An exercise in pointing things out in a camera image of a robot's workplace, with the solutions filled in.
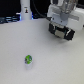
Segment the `white surface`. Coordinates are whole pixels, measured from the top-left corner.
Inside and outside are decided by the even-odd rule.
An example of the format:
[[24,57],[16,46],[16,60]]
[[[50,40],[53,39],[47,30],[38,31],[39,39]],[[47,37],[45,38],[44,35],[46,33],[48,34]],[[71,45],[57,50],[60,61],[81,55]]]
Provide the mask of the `white surface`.
[[[50,5],[49,10],[48,10],[48,14],[47,14],[48,17],[52,17],[53,14],[56,14],[53,11],[53,9],[60,11],[59,7],[56,7],[54,5]],[[76,9],[71,12],[71,15],[79,17],[79,20],[74,20],[74,19],[68,18],[68,23],[67,23],[66,27],[71,28],[73,30],[78,30],[78,31],[82,30],[83,25],[84,25],[84,14],[81,13],[79,10]]]
[[0,84],[84,84],[84,29],[65,41],[44,19],[0,24]]

